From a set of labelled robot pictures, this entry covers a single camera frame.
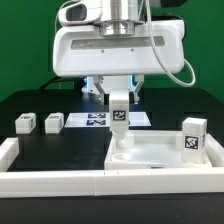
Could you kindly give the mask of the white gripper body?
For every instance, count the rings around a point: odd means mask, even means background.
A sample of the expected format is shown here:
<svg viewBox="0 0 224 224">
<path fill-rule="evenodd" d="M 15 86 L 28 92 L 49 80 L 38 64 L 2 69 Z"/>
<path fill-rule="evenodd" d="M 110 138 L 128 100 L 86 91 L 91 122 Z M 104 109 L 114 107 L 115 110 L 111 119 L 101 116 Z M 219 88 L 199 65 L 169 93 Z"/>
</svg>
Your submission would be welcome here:
<svg viewBox="0 0 224 224">
<path fill-rule="evenodd" d="M 93 25 L 61 28 L 54 40 L 53 70 L 60 77 L 175 74 L 184 66 L 181 20 L 135 27 L 129 37 L 102 37 Z"/>
</svg>

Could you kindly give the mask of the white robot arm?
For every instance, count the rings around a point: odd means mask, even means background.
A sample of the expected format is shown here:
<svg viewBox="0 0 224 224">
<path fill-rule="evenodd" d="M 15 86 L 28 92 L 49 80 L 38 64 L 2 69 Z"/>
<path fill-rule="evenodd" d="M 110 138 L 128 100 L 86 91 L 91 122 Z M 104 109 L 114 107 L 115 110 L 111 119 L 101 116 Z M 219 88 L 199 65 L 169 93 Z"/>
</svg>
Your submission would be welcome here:
<svg viewBox="0 0 224 224">
<path fill-rule="evenodd" d="M 59 77 L 87 80 L 84 91 L 107 104 L 113 92 L 138 100 L 146 75 L 176 77 L 191 64 L 184 57 L 183 19 L 154 17 L 161 0 L 69 0 L 55 21 L 53 70 Z"/>
</svg>

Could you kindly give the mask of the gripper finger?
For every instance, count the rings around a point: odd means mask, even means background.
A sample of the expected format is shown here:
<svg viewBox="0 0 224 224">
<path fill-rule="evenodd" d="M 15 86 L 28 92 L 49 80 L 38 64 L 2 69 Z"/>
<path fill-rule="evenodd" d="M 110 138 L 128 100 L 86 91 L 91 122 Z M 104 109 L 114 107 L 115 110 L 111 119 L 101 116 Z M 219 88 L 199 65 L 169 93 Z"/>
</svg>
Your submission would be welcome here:
<svg viewBox="0 0 224 224">
<path fill-rule="evenodd" d="M 103 87 L 103 82 L 104 82 L 104 78 L 102 76 L 94 76 L 93 77 L 93 83 L 94 83 L 97 91 L 99 92 L 100 101 L 103 104 L 108 104 L 109 103 L 109 90 L 105 89 Z"/>
<path fill-rule="evenodd" d="M 129 93 L 131 103 L 137 104 L 139 102 L 138 93 L 141 90 L 143 84 L 144 84 L 144 75 L 143 74 L 131 76 L 131 90 Z"/>
</svg>

